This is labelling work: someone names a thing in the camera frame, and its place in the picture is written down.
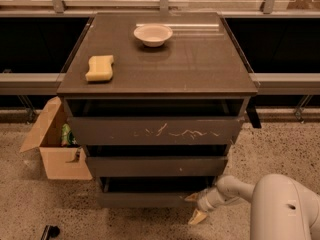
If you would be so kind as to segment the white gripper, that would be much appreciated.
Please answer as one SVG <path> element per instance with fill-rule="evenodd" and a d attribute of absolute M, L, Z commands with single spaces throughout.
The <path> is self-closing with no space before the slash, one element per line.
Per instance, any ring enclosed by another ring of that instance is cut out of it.
<path fill-rule="evenodd" d="M 195 209 L 188 221 L 189 225 L 197 225 L 207 218 L 207 213 L 219 206 L 233 205 L 239 201 L 238 197 L 229 197 L 221 193 L 217 187 L 207 188 L 199 193 L 192 193 L 184 198 L 186 202 L 196 202 Z"/>

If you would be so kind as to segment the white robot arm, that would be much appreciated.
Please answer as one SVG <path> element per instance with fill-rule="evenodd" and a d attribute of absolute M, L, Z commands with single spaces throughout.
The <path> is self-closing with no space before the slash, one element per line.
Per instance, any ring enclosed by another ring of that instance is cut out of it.
<path fill-rule="evenodd" d="M 222 175 L 186 200 L 195 204 L 191 225 L 220 206 L 245 200 L 251 204 L 250 240 L 320 240 L 320 195 L 281 174 L 268 174 L 256 184 Z"/>

